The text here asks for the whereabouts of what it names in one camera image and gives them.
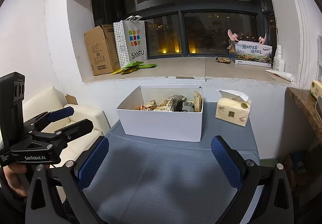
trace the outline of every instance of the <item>white sofa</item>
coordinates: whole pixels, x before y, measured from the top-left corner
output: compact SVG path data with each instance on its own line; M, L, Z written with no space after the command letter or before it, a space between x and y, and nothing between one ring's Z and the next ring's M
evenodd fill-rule
M62 166L68 160L75 161L84 150L88 150L91 147L99 136L106 134L110 129L102 110L73 104L65 105L65 107L68 106L73 107L74 114L68 118L51 123L43 132L53 133L58 129L83 119L91 120L94 128L91 133L68 143L68 147L62 150L60 155L62 161L60 164L56 165L58 167ZM24 103L24 121L27 121L44 111L55 111L62 108L63 105L57 95L56 89L53 86L49 87Z

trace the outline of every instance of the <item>white bottle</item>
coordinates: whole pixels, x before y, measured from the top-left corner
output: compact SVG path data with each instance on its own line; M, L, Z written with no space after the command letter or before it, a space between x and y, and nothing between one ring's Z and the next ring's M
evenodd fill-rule
M275 57L273 61L274 71L284 71L285 61L282 59L282 46L277 45Z

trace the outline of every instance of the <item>shopping bag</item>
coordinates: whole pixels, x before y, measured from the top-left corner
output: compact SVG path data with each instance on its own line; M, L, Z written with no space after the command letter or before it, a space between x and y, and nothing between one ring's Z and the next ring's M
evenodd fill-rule
M140 18L142 16L130 16L126 20L113 23L121 68L131 62L148 59L144 21L139 20Z

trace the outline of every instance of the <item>green snack packet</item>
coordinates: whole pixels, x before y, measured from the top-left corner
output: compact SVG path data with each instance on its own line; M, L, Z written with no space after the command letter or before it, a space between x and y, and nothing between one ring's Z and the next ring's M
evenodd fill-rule
M127 70L123 71L121 74L128 74L128 73L131 73L131 72L136 71L136 70L137 70L136 67L130 68L130 69L127 69Z
M120 73L121 71L123 71L123 69L118 69L117 71L115 71L115 72L111 73L111 75L113 75L113 74L117 74L117 73Z
M126 65L123 69L130 68L130 67L135 67L135 66L138 66L138 65L140 65L142 63L144 63L144 62L143 61L132 62L132 63L129 63L128 65Z
M157 64L147 64L147 65L139 65L137 66L138 69L146 69L146 68L154 68Z
M111 73L111 75L114 75L114 74L117 74L117 73L122 73L125 72L125 71L128 71L130 68L134 68L140 64L144 63L143 61L136 61L136 62L132 62L132 63L129 63L128 65L126 65L125 67Z

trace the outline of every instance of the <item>tissue box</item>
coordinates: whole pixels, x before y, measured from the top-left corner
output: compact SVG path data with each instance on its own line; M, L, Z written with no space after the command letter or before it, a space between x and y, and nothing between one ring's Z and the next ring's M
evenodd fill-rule
M271 67L272 46L251 41L230 41L229 57L237 64Z
M322 95L322 83L313 80L310 87L310 94L317 100Z
M216 118L245 126L252 101L239 91L219 91L222 97L219 99L216 108Z

